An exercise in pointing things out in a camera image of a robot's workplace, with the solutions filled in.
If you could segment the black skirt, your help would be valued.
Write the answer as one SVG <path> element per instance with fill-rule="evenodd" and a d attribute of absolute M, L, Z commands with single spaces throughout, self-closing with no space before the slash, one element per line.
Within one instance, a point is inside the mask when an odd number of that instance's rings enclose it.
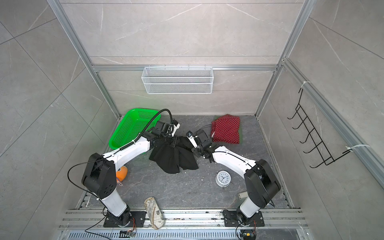
<path fill-rule="evenodd" d="M 152 150 L 149 159 L 168 174 L 177 174 L 183 170 L 199 168 L 192 149 L 194 146 L 187 137 L 177 136 L 175 143 L 166 143 Z"/>

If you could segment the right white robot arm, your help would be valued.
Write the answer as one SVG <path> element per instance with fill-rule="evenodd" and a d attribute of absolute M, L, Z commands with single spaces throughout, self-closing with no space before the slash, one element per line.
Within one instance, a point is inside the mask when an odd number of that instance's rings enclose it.
<path fill-rule="evenodd" d="M 194 154 L 227 167 L 245 180 L 248 197 L 237 208 L 233 219 L 243 226 L 262 220 L 261 209 L 268 204 L 274 205 L 273 197 L 281 190 L 269 163 L 242 157 L 214 143 L 203 130 L 194 134 L 189 131 L 186 136 L 193 145 Z"/>

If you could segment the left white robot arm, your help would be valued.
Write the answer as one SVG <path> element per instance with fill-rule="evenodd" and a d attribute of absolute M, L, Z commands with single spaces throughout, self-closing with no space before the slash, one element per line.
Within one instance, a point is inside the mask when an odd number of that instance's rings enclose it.
<path fill-rule="evenodd" d="M 174 119 L 170 124 L 158 121 L 150 131 L 140 133 L 137 140 L 112 152 L 102 155 L 95 153 L 89 157 L 82 184 L 104 204 L 108 210 L 107 217 L 117 225 L 125 227 L 131 219 L 130 208 L 117 191 L 117 172 L 138 155 L 174 142 L 179 127 L 180 124 Z"/>

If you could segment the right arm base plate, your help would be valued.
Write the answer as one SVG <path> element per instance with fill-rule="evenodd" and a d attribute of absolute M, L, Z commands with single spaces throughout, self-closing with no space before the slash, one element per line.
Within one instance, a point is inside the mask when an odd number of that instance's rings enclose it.
<path fill-rule="evenodd" d="M 224 222 L 226 227 L 251 226 L 264 227 L 265 222 L 261 212 L 256 212 L 251 217 L 246 217 L 239 209 L 236 211 L 223 210 Z"/>

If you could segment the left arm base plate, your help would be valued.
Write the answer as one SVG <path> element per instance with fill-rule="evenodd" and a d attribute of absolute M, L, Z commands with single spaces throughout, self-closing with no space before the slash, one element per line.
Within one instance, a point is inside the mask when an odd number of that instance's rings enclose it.
<path fill-rule="evenodd" d="M 145 211 L 125 211 L 121 216 L 116 217 L 110 212 L 107 212 L 106 220 L 103 224 L 104 228 L 132 228 L 143 227 L 147 212 Z"/>

